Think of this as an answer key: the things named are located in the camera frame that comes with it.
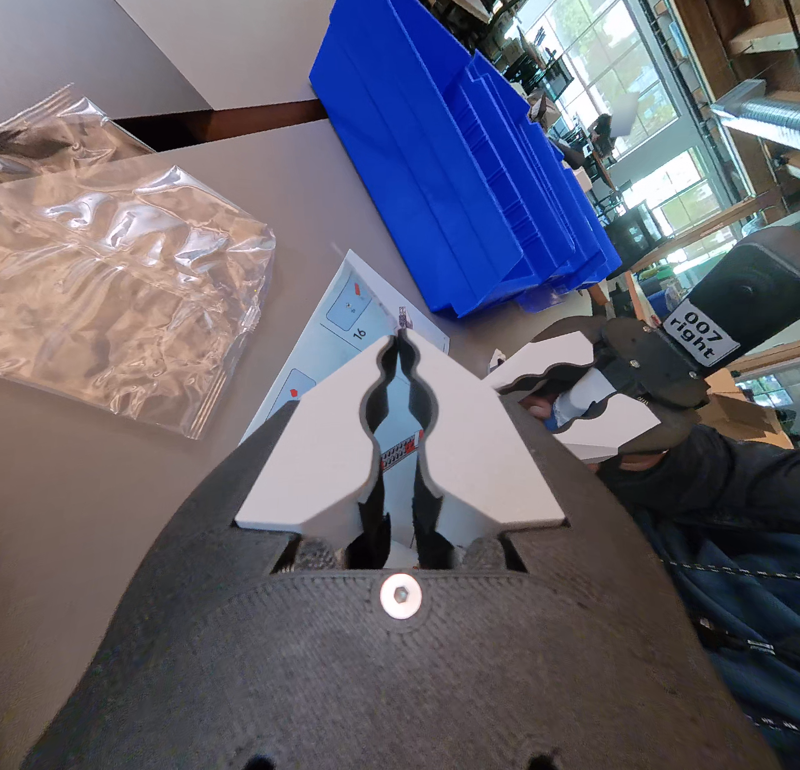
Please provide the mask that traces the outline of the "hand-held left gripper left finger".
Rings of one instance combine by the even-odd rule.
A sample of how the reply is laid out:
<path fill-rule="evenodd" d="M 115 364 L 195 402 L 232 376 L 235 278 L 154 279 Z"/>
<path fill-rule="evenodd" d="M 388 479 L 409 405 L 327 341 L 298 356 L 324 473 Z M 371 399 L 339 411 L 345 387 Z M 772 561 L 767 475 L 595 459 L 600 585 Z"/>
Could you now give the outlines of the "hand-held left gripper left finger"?
<path fill-rule="evenodd" d="M 386 562 L 391 518 L 375 432 L 390 411 L 397 337 L 380 337 L 285 405 L 288 420 L 235 525 L 320 539 L 333 549 L 355 545 L 357 563 Z"/>

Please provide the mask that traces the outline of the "small clear plastic bag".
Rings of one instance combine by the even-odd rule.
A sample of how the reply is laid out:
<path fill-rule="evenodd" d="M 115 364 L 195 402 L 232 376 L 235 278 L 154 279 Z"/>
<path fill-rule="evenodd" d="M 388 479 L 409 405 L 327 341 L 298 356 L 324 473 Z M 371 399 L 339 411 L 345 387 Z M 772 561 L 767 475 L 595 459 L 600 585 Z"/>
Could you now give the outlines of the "small clear plastic bag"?
<path fill-rule="evenodd" d="M 1 123 L 1 182 L 90 168 L 153 152 L 67 85 Z"/>

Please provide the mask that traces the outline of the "large clear plastic bag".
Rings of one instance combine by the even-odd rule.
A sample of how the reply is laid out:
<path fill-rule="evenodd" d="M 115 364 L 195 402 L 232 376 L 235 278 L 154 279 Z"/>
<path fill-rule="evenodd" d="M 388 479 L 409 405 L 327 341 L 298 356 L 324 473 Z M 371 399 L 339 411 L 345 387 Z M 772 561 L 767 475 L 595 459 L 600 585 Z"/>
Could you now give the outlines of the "large clear plastic bag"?
<path fill-rule="evenodd" d="M 275 248 L 177 166 L 3 184 L 2 379 L 197 440 L 261 318 Z"/>

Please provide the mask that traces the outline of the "large glass window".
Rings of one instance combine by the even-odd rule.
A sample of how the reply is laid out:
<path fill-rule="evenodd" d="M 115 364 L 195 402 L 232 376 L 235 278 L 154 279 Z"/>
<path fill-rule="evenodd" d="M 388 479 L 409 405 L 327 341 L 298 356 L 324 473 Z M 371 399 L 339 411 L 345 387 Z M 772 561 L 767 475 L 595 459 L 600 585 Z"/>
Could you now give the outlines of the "large glass window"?
<path fill-rule="evenodd" d="M 574 78 L 557 100 L 565 125 L 587 128 L 637 95 L 630 133 L 605 161 L 626 207 L 645 204 L 678 237 L 746 196 L 668 0 L 527 0 L 517 24 Z"/>

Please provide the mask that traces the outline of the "stack of blue plastic bins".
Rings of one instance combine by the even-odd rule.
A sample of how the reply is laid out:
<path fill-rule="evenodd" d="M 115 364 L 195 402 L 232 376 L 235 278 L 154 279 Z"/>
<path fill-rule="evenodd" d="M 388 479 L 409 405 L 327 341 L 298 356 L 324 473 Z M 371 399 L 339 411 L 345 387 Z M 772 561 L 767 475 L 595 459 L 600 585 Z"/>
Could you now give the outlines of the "stack of blue plastic bins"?
<path fill-rule="evenodd" d="M 525 100 L 416 0 L 336 0 L 310 83 L 431 312 L 621 268 Z"/>

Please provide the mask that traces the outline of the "person's dark jacket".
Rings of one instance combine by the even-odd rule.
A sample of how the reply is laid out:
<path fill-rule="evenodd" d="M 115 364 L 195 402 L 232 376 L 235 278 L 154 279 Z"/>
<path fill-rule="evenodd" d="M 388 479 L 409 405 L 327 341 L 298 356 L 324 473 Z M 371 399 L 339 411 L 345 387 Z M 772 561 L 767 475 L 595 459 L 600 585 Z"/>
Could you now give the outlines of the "person's dark jacket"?
<path fill-rule="evenodd" d="M 799 537 L 633 512 L 712 665 L 782 768 L 799 768 Z"/>

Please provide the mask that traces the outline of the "brown cardboard box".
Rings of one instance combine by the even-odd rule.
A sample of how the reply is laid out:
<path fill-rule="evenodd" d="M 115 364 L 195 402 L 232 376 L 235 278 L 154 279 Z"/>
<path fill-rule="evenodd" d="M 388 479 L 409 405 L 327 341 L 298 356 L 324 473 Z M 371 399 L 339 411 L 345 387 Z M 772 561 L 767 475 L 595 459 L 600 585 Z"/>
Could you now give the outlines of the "brown cardboard box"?
<path fill-rule="evenodd" d="M 792 449 L 775 411 L 748 401 L 729 371 L 710 375 L 708 404 L 698 411 L 700 422 L 733 440 Z"/>

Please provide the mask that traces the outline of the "toy brick instruction booklet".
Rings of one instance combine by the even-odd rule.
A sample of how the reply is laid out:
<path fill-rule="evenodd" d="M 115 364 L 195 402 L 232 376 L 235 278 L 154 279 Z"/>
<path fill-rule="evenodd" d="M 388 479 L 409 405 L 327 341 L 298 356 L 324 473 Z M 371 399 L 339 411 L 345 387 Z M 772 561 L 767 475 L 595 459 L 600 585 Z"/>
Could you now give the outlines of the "toy brick instruction booklet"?
<path fill-rule="evenodd" d="M 242 441 L 282 405 L 301 398 L 379 337 L 391 335 L 399 327 L 414 329 L 444 354 L 449 353 L 450 337 L 349 250 Z M 401 369 L 387 392 L 389 414 L 377 430 L 385 461 L 386 495 L 409 502 L 422 431 L 408 410 L 410 387 Z"/>

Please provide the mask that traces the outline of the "grey desk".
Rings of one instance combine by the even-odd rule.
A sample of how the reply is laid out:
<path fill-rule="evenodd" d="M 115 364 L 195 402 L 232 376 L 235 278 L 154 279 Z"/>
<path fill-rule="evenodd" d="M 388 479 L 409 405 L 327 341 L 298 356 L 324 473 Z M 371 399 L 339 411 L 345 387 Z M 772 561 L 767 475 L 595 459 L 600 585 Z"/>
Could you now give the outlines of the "grey desk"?
<path fill-rule="evenodd" d="M 211 109 L 316 98 L 309 75 L 336 0 L 115 0 Z"/>
<path fill-rule="evenodd" d="M 450 337 L 475 375 L 589 293 L 527 313 L 431 315 L 328 120 L 146 157 L 178 166 L 266 223 L 275 264 L 262 318 L 200 440 L 2 380 L 2 768 L 18 768 L 95 655 L 150 546 L 239 443 L 347 252 Z"/>
<path fill-rule="evenodd" d="M 1 0 L 1 116 L 62 87 L 113 119 L 210 105 L 114 0 Z"/>

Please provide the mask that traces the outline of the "person's right forearm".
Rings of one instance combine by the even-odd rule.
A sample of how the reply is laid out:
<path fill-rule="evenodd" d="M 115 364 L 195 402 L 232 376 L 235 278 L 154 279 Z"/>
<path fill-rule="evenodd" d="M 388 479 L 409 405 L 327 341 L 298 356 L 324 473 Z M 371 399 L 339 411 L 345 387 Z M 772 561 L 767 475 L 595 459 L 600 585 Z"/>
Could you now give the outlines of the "person's right forearm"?
<path fill-rule="evenodd" d="M 799 534 L 797 449 L 697 425 L 653 467 L 628 471 L 608 460 L 597 477 L 631 515 L 655 523 Z"/>

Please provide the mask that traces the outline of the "silver metal air duct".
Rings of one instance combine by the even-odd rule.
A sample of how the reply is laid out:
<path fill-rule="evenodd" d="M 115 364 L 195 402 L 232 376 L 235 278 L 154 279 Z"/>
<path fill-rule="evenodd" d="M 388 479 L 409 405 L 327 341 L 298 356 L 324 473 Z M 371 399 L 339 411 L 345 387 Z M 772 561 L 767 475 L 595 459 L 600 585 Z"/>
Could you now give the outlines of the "silver metal air duct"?
<path fill-rule="evenodd" d="M 766 93 L 764 79 L 747 79 L 710 108 L 728 129 L 799 149 L 799 92 Z"/>

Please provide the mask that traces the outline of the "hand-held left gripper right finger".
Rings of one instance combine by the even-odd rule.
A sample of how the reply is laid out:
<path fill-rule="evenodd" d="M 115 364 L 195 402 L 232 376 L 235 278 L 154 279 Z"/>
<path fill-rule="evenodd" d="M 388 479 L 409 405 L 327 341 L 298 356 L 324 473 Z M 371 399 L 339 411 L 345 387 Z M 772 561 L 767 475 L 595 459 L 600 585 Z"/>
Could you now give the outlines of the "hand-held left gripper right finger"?
<path fill-rule="evenodd" d="M 500 397 L 410 329 L 400 331 L 409 410 L 423 430 L 412 522 L 420 565 L 455 565 L 456 548 L 566 516 Z"/>

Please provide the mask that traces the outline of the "person's right hand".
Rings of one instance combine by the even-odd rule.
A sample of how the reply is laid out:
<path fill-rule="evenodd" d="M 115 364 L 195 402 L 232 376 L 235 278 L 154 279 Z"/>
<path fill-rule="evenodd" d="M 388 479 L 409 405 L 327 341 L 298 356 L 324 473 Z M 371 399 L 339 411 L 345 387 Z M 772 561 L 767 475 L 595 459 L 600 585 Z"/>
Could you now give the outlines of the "person's right hand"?
<path fill-rule="evenodd" d="M 558 429 L 558 420 L 553 413 L 553 409 L 559 396 L 559 392 L 547 395 L 530 394 L 520 401 L 520 405 L 535 419 L 544 423 L 548 431 L 555 432 Z"/>

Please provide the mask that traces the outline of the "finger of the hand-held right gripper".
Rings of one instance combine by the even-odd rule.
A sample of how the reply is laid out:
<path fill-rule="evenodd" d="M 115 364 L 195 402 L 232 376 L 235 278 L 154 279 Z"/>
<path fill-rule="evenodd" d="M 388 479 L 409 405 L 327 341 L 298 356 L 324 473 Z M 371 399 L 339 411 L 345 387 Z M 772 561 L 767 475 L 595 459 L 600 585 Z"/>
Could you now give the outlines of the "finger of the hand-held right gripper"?
<path fill-rule="evenodd" d="M 523 346 L 486 376 L 486 385 L 499 395 L 532 393 L 550 382 L 570 386 L 594 363 L 594 345 L 571 332 Z"/>
<path fill-rule="evenodd" d="M 598 370 L 589 370 L 552 405 L 550 432 L 586 464 L 620 452 L 660 451 L 681 442 L 695 424 L 688 410 L 647 403 L 619 392 Z"/>

